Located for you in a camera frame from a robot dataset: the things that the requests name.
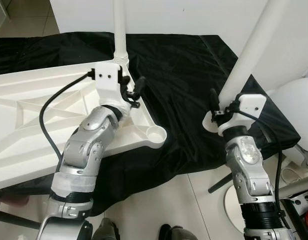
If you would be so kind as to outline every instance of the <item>white tape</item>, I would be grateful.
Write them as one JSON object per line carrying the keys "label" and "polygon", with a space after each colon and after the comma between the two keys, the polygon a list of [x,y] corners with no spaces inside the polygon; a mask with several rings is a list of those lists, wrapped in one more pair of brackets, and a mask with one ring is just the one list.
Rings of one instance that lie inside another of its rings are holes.
{"label": "white tape", "polygon": [[64,172],[54,174],[51,189],[62,198],[71,192],[91,193],[95,189],[96,176],[72,175]]}

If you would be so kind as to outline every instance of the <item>black metal rod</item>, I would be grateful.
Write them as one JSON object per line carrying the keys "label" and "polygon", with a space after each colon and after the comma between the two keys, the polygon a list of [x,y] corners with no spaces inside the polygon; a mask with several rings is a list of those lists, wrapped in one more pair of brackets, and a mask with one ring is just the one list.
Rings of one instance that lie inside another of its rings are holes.
{"label": "black metal rod", "polygon": [[233,179],[232,177],[232,173],[228,174],[227,176],[225,176],[224,178],[222,178],[220,181],[218,181],[217,183],[215,183],[213,186],[211,186],[208,189],[208,192],[214,193],[217,189],[223,187],[225,184],[227,184],[229,181],[231,181]]}
{"label": "black metal rod", "polygon": [[3,211],[0,211],[0,222],[14,224],[30,229],[40,229],[41,223],[37,221],[32,221],[20,216],[15,216]]}

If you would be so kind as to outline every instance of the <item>white vertical post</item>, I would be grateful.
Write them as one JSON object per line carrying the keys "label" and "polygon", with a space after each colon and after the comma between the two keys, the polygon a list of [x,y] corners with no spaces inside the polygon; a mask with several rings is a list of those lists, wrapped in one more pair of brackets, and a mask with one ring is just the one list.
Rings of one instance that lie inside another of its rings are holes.
{"label": "white vertical post", "polygon": [[268,46],[289,0],[268,0],[218,98],[223,110],[239,94]]}
{"label": "white vertical post", "polygon": [[126,51],[124,0],[113,0],[113,15],[115,39],[114,63],[119,65],[128,65],[129,55]]}

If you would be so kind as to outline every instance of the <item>white mounting bracket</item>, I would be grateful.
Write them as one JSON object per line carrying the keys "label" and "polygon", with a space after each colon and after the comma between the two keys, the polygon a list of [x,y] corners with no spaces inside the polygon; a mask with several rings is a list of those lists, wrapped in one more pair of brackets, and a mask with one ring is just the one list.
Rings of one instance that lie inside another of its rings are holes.
{"label": "white mounting bracket", "polygon": [[120,65],[113,62],[100,61],[95,64],[95,87],[99,95],[100,105],[111,105],[128,117],[131,105],[121,95],[119,84]]}
{"label": "white mounting bracket", "polygon": [[[266,102],[266,97],[262,94],[243,94],[238,98],[240,104],[239,104],[239,110],[247,113],[249,115],[252,115],[255,118],[259,118],[263,107]],[[235,126],[246,126],[247,129],[251,128],[252,123],[254,123],[254,120],[244,116],[240,113],[234,113],[232,118],[222,124],[218,127],[216,122],[212,122],[212,113],[209,111],[202,122],[203,127],[211,132],[211,133],[218,133],[221,137],[223,136],[223,132],[226,129],[229,129],[231,127]]]}
{"label": "white mounting bracket", "polygon": [[[243,94],[238,98],[238,100],[240,111],[252,115],[255,118],[259,118],[265,105],[266,97],[262,94]],[[247,129],[250,129],[254,122],[253,119],[247,116],[240,113],[234,113],[228,122],[218,127],[218,135],[223,136],[223,132],[226,129],[235,126],[246,126]]]}

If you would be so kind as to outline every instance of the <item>white pole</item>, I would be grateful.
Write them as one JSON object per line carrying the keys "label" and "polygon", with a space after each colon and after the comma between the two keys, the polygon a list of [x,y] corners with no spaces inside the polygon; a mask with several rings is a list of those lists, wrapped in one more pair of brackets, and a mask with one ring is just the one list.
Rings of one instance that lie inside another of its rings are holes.
{"label": "white pole", "polygon": [[268,0],[218,98],[223,110],[239,94],[268,46],[289,0]]}
{"label": "white pole", "polygon": [[126,51],[124,0],[113,0],[113,15],[115,39],[114,63],[128,66],[129,55]]}
{"label": "white pole", "polygon": [[279,198],[288,198],[291,195],[298,194],[307,190],[308,190],[308,177],[305,177],[299,181],[281,187],[278,190],[278,195]]}

